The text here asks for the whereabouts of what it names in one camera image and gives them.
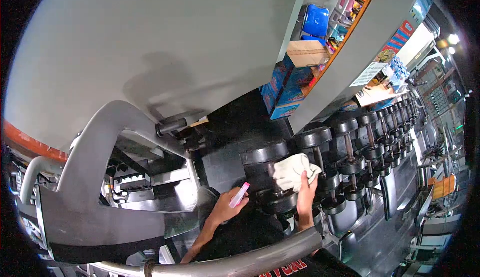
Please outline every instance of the orange trim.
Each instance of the orange trim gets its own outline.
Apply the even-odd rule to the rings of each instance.
[[[13,124],[10,124],[6,120],[3,120],[3,130],[5,131],[5,136],[7,136],[13,142],[32,151],[33,153],[57,160],[62,163],[67,162],[67,153],[59,151],[57,149],[47,146],[44,143],[37,141],[36,139],[15,128]]]
[[[348,40],[348,38],[350,37],[350,35],[352,34],[353,32],[353,29],[355,29],[355,27],[357,27],[357,24],[359,23],[361,17],[363,16],[363,13],[365,12],[365,10],[367,9],[368,5],[370,4],[370,1],[371,0],[366,0],[364,3],[363,3],[363,6],[360,10],[360,12],[358,13],[357,15],[357,18],[355,18],[355,21],[352,23],[352,26],[348,29],[348,32],[345,34],[345,38],[343,39],[342,42],[340,42],[340,46],[339,48],[335,51],[335,53],[332,55],[332,57],[330,58],[330,60],[328,61],[328,63],[325,65],[325,68],[320,72],[320,75],[318,76],[318,78],[315,78],[316,79],[316,82],[315,84],[317,84],[318,80],[320,80],[321,76],[323,76],[323,74],[325,73],[325,71],[328,69],[328,67],[330,66],[330,64],[332,64],[333,60],[335,59],[335,57],[338,55],[338,53],[340,52],[340,50],[342,49],[343,45],[345,44],[345,42]],[[308,87],[303,87],[301,90],[302,90],[302,93],[304,96],[307,96],[310,91],[312,90],[312,88],[315,86],[315,84],[313,84],[311,87],[308,86]]]

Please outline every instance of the wall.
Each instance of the wall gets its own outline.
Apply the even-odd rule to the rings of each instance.
[[[111,100],[154,120],[198,119],[268,82],[296,1],[42,0],[15,55],[5,118],[66,152]]]

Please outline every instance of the person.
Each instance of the person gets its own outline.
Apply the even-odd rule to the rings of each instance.
[[[298,192],[298,230],[313,226],[312,203],[317,188],[317,177],[308,184],[307,172],[303,172]],[[249,203],[248,193],[235,208],[229,203],[238,191],[236,187],[219,194],[215,189],[201,187],[198,193],[198,214],[200,234],[187,251],[181,263],[205,261],[236,255],[273,244],[284,238],[283,228],[274,216],[263,213]],[[285,263],[280,268],[260,276],[360,276],[340,262],[326,249],[314,251],[311,255],[295,262]]]

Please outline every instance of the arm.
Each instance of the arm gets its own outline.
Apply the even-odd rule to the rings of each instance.
[[[213,238],[213,234],[217,227],[222,222],[230,220],[239,214],[240,210],[248,203],[249,199],[246,197],[248,196],[248,193],[245,193],[245,197],[242,199],[240,204],[238,204],[235,208],[230,208],[228,204],[239,190],[240,187],[235,187],[234,189],[224,192],[220,195],[215,207],[212,210],[212,213],[208,216],[207,220],[205,220],[203,229],[180,263],[189,263],[195,256],[197,256],[201,248]]]
[[[297,199],[297,213],[299,215],[298,221],[298,230],[302,231],[313,226],[313,213],[312,213],[312,204],[315,197],[315,190],[317,189],[318,184],[318,175],[315,176],[315,179],[311,184],[308,184],[307,172],[302,172],[302,184],[300,191],[298,192]]]

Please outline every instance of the gray wall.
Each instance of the gray wall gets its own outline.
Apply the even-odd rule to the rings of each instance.
[[[193,121],[268,82],[302,1],[43,0],[15,56],[5,118],[66,152],[111,100]]]
[[[315,118],[327,118],[362,86],[349,87],[409,16],[415,0],[371,0],[357,27],[303,103],[290,116],[294,133]]]

